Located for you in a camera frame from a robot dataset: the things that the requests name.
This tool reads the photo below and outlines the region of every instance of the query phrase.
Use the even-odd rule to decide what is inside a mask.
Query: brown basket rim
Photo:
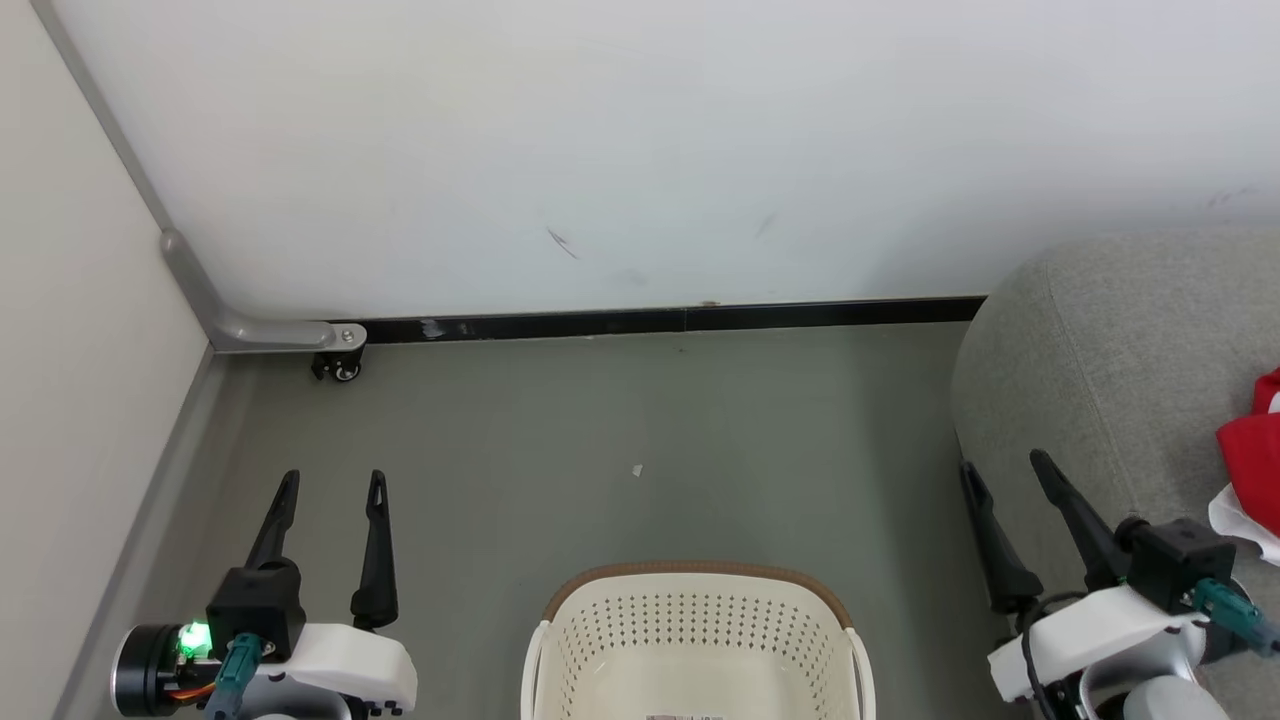
[[[659,560],[649,562],[620,562],[616,565],[593,568],[585,573],[580,573],[556,591],[556,594],[552,596],[552,601],[547,603],[547,610],[543,611],[543,620],[547,620],[548,623],[554,621],[556,614],[559,611],[561,606],[564,605],[564,601],[568,600],[568,596],[573,594],[575,591],[590,582],[603,580],[605,578],[622,578],[626,575],[657,575],[669,573],[745,575],[748,578],[782,580],[785,583],[800,585],[827,603],[827,607],[829,607],[836,615],[836,620],[840,621],[841,628],[854,626],[852,620],[849,618],[849,612],[840,602],[840,598],[836,597],[836,593],[815,578],[796,570],[787,570],[785,568],[769,568],[767,565],[749,565],[746,562],[723,562],[716,560]]]

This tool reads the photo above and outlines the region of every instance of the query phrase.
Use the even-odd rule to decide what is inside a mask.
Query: gray sofa
[[[1228,484],[1215,430],[1244,415],[1280,366],[1280,229],[1115,236],[1023,265],[964,340],[952,411],[966,459],[1047,592],[1083,589],[1084,568],[1027,454],[1050,451],[1112,524],[1207,523]],[[1239,559],[1235,577],[1280,619],[1280,568]],[[1201,670],[1233,720],[1280,717],[1280,662],[1236,656]]]

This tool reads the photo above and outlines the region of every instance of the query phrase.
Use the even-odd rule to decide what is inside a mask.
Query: laundry basket
[[[735,562],[598,568],[534,630],[521,720],[874,720],[870,660],[835,593]]]

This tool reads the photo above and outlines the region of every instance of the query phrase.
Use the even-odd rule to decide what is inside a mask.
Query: glowing green led
[[[178,634],[178,650],[187,657],[209,657],[209,651],[214,650],[214,638],[209,633],[209,624],[192,620]]]

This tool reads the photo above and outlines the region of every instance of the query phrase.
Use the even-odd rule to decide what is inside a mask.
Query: teal cable connector
[[[262,639],[252,633],[241,633],[232,641],[232,650],[218,670],[214,680],[214,693],[205,706],[206,720],[236,720],[241,703],[244,702],[244,688],[253,680],[253,673],[262,662]]]
[[[1215,625],[1243,638],[1262,657],[1280,652],[1280,629],[1267,621],[1258,606],[1222,583],[1211,578],[1196,583],[1192,606]]]

